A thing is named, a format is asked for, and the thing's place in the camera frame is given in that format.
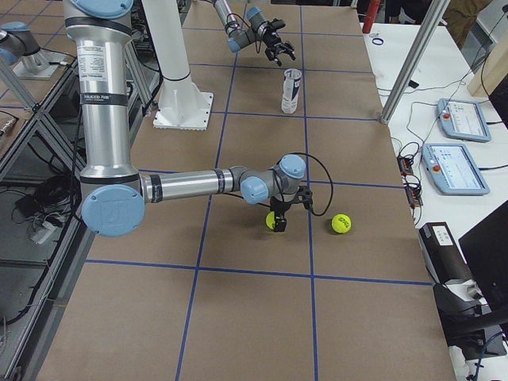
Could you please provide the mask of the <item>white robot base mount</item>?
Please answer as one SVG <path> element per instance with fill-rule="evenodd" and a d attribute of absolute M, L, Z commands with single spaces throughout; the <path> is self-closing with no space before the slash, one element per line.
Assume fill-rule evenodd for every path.
<path fill-rule="evenodd" d="M 165 80 L 153 125 L 157 129 L 207 130 L 214 94 L 202 92 L 190 80 Z"/>

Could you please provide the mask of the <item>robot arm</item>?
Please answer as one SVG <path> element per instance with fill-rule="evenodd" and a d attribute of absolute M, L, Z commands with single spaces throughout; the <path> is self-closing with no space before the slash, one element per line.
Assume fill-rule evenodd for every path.
<path fill-rule="evenodd" d="M 140 225 L 149 203 L 240 192 L 250 204 L 269 201 L 275 229 L 283 230 L 284 213 L 303 191 L 304 159 L 288 154 L 266 171 L 235 166 L 142 175 L 131 161 L 126 90 L 133 3 L 66 1 L 63 7 L 67 34 L 77 47 L 87 150 L 80 182 L 87 227 L 104 237 L 119 237 Z M 146 1 L 143 7 L 162 79 L 155 127 L 206 129 L 214 97 L 191 78 L 176 3 Z"/>
<path fill-rule="evenodd" d="M 260 52 L 260 47 L 264 44 L 265 56 L 279 67 L 282 66 L 280 55 L 287 55 L 291 60 L 296 60 L 294 45 L 290 41 L 284 41 L 279 35 L 279 30 L 286 26 L 283 19 L 274 18 L 270 21 L 257 6 L 248 9 L 245 17 L 242 17 L 231 10 L 227 1 L 210 1 L 210 3 L 223 24 L 232 52 L 237 53 L 252 44 L 256 46 L 256 51 Z"/>

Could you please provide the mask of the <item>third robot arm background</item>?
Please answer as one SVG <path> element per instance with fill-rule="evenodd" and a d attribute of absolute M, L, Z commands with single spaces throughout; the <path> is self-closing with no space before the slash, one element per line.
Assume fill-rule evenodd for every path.
<path fill-rule="evenodd" d="M 64 53 L 45 51 L 20 21 L 1 25 L 1 59 L 20 79 L 48 80 L 58 67 L 68 65 Z"/>

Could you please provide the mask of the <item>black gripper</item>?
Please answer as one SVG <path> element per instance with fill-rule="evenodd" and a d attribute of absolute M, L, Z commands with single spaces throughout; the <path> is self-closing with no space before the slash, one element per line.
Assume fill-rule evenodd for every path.
<path fill-rule="evenodd" d="M 292 194 L 276 194 L 270 197 L 270 211 L 273 211 L 271 227 L 274 232 L 281 233 L 286 230 L 287 220 L 284 214 L 294 204 L 300 203 L 298 193 L 297 190 Z"/>
<path fill-rule="evenodd" d="M 282 65 L 278 58 L 282 54 L 289 56 L 292 60 L 296 60 L 293 44 L 290 41 L 282 41 L 278 34 L 278 30 L 282 27 L 283 25 L 278 22 L 266 22 L 262 28 L 262 41 L 267 46 L 264 53 L 268 60 L 274 62 L 277 66 Z"/>

